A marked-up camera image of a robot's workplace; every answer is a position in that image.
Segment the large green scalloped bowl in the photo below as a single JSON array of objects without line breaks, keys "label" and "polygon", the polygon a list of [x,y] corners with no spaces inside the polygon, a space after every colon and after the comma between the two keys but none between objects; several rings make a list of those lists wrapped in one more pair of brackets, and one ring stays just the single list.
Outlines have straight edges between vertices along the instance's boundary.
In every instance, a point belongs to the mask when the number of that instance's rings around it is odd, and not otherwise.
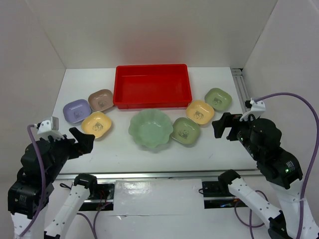
[{"label": "large green scalloped bowl", "polygon": [[129,135],[139,146],[156,148],[168,143],[173,132],[171,119],[157,109],[145,109],[134,115],[128,128]]}]

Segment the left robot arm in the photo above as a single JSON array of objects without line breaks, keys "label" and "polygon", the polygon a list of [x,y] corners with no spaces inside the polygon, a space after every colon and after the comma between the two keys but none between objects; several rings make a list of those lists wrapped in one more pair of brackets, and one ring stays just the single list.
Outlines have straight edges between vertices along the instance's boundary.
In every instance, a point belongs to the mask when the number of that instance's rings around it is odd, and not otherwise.
[{"label": "left robot arm", "polygon": [[76,176],[71,191],[58,213],[45,226],[49,197],[54,190],[53,182],[64,164],[91,153],[94,135],[84,134],[77,128],[69,129],[73,139],[62,135],[54,139],[36,141],[27,127],[31,144],[21,158],[22,168],[7,195],[8,211],[14,225],[16,239],[63,239],[84,201],[98,194],[97,178],[81,173]]}]

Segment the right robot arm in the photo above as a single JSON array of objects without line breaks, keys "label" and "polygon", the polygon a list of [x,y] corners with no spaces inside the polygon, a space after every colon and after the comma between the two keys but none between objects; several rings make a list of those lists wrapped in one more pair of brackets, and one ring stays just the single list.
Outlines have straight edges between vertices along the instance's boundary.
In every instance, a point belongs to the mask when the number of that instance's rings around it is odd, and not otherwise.
[{"label": "right robot arm", "polygon": [[251,189],[241,176],[230,169],[218,177],[217,189],[232,194],[248,206],[265,224],[273,239],[317,239],[319,227],[306,199],[301,198],[303,173],[298,160],[280,147],[282,133],[269,119],[224,113],[212,122],[215,138],[230,128],[229,141],[239,141],[256,161],[257,168],[270,183],[280,202],[275,207]]}]

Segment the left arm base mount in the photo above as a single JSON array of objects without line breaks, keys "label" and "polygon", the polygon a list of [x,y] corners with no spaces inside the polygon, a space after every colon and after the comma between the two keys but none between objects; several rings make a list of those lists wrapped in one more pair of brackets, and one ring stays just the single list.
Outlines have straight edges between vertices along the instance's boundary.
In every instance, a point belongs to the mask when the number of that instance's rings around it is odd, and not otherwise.
[{"label": "left arm base mount", "polygon": [[112,211],[114,208],[115,183],[107,182],[93,186],[92,194],[83,202],[79,211]]}]

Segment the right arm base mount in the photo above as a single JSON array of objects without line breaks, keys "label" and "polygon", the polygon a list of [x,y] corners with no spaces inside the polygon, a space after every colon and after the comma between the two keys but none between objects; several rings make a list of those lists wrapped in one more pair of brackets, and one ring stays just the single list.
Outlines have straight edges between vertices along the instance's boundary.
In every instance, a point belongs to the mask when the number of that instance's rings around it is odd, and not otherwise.
[{"label": "right arm base mount", "polygon": [[217,181],[202,181],[202,187],[198,192],[203,196],[205,209],[234,208],[235,205],[247,207],[237,197],[222,192]]}]

